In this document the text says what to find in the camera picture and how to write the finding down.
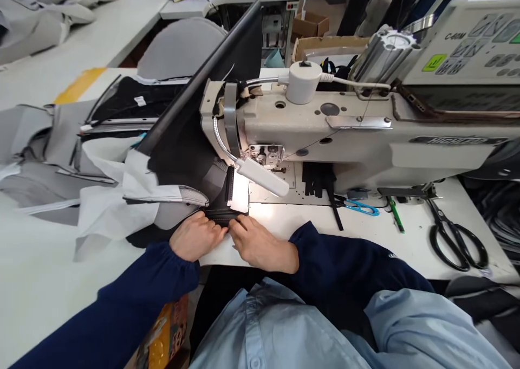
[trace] hand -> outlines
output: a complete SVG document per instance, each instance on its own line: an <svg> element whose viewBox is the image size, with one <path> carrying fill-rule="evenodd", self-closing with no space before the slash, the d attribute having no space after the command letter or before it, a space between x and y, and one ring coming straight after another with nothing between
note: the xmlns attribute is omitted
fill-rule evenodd
<svg viewBox="0 0 520 369"><path fill-rule="evenodd" d="M275 238L250 216L240 215L237 219L229 221L229 233L243 260L265 271L289 274L298 271L300 259L294 244Z"/></svg>
<svg viewBox="0 0 520 369"><path fill-rule="evenodd" d="M209 220L204 212L194 213L173 233L170 248L185 261L195 262L218 246L227 228L222 228Z"/></svg>

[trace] person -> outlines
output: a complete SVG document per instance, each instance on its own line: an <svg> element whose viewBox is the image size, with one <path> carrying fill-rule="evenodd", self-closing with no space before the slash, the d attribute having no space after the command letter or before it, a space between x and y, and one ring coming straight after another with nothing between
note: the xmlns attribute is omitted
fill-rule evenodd
<svg viewBox="0 0 520 369"><path fill-rule="evenodd" d="M169 242L149 245L119 278L99 290L92 305L12 368L123 368L163 305L197 287L197 260L218 246L227 230L202 211L187 218ZM229 232L245 261L273 273L269 276L285 277L294 290L264 277L249 291L236 291L210 319L190 367L509 367L466 313L377 244L320 235L311 222L282 241L248 216L231 220ZM363 309L373 343L335 327L307 304L338 292ZM346 309L340 314L353 316ZM204 314L197 308L195 323L199 315Z"/></svg>

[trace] green button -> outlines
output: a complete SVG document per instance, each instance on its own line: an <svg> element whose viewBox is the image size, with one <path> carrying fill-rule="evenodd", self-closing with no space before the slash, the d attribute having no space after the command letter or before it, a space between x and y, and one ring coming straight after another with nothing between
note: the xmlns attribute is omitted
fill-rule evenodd
<svg viewBox="0 0 520 369"><path fill-rule="evenodd" d="M446 59L446 56L446 54L433 55L430 61L428 61L422 69L422 72L435 71L442 64L443 60Z"/></svg>
<svg viewBox="0 0 520 369"><path fill-rule="evenodd" d="M518 33L512 40L509 42L510 44L520 44L520 33Z"/></svg>

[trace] person's right hand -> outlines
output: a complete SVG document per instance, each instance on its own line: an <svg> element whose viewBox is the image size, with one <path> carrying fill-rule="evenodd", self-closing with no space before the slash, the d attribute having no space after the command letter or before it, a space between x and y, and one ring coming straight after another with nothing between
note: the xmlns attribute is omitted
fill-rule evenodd
<svg viewBox="0 0 520 369"><path fill-rule="evenodd" d="M237 219L229 221L229 233L243 260L265 271L289 274L298 271L300 260L294 244L275 238L250 216L240 215Z"/></svg>

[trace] light blue shirt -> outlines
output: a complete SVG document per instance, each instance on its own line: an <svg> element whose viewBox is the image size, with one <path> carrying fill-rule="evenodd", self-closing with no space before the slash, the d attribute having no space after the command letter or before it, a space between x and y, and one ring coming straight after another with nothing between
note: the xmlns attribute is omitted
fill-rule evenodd
<svg viewBox="0 0 520 369"><path fill-rule="evenodd" d="M440 295L382 290L365 313L379 353L265 278L227 304L190 368L510 368L470 316Z"/></svg>

